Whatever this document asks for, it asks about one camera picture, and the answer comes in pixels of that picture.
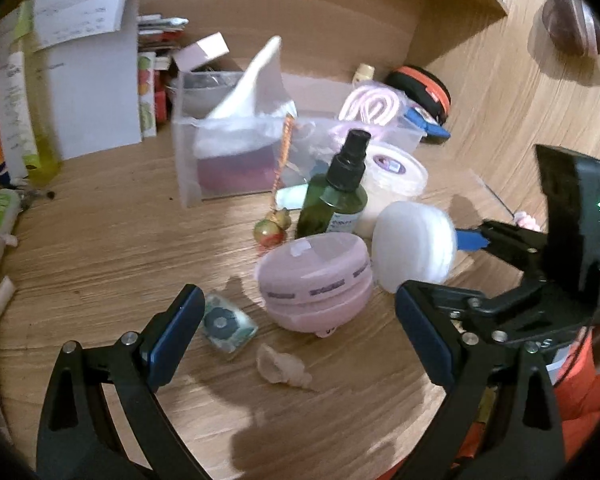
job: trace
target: green spray bottle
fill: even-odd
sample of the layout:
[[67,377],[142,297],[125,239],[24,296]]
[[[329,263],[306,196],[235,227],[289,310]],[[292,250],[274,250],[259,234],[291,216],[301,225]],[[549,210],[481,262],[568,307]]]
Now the green spray bottle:
[[366,147],[371,134],[350,130],[327,173],[314,175],[302,204],[296,238],[328,232],[353,231],[366,205],[360,181],[365,173]]

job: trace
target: metal screw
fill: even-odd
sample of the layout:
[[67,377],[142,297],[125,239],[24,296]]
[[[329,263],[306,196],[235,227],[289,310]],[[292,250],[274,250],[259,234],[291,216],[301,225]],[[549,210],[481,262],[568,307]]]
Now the metal screw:
[[473,346],[480,342],[480,338],[473,332],[465,332],[462,334],[462,341],[464,341],[467,345]]
[[478,308],[481,303],[482,302],[480,301],[480,298],[469,298],[468,300],[466,300],[466,304],[469,305],[471,308]]
[[137,332],[126,332],[120,338],[123,345],[129,346],[138,341],[138,333]]
[[504,343],[509,339],[509,334],[504,332],[504,330],[494,330],[491,332],[491,338],[498,343]]
[[62,351],[65,354],[70,354],[78,347],[78,343],[75,341],[67,341],[62,345]]
[[525,343],[525,350],[530,354],[535,354],[536,352],[538,352],[538,343],[536,343],[535,341],[527,341]]

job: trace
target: white plastic lid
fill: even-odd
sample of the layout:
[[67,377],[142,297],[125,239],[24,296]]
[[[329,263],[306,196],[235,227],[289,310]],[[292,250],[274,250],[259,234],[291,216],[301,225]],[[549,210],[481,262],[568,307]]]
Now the white plastic lid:
[[413,156],[386,142],[372,140],[366,149],[362,187],[378,186],[405,197],[420,195],[429,173]]
[[374,275],[391,293],[407,280],[442,283],[457,244],[456,229],[444,211],[417,202],[394,202],[380,213],[374,229]]

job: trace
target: wooden table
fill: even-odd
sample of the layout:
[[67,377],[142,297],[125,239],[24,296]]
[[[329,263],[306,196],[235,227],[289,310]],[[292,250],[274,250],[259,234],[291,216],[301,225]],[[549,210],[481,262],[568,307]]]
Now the wooden table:
[[[469,171],[423,146],[423,200],[458,226],[507,220]],[[217,289],[260,326],[233,361],[198,333],[176,376],[158,392],[175,429],[215,479],[369,480],[413,449],[444,393],[433,386],[395,319],[393,297],[377,289],[365,311],[333,336],[282,330],[260,306],[251,238],[268,196],[178,202],[168,132],[142,144],[68,161],[16,227],[20,245],[4,270],[18,285],[0,322],[0,398],[16,447],[34,463],[40,409],[63,342],[86,348],[141,330],[184,283]],[[451,283],[494,294],[516,273],[488,255],[459,254]],[[266,342],[302,358],[316,391],[270,385],[254,364]],[[129,454],[144,462],[106,388]]]

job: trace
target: blue gripper pad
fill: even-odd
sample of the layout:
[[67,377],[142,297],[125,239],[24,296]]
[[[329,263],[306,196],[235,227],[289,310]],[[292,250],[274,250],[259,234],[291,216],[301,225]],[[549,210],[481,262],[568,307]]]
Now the blue gripper pad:
[[403,286],[395,294],[395,315],[432,383],[448,393],[456,382],[451,351]]
[[474,252],[489,245],[487,238],[482,236],[480,231],[472,229],[456,229],[458,238],[458,251]]
[[146,382],[152,391],[168,384],[205,315],[205,295],[195,285],[186,285],[170,307],[177,305],[164,332],[148,356]]

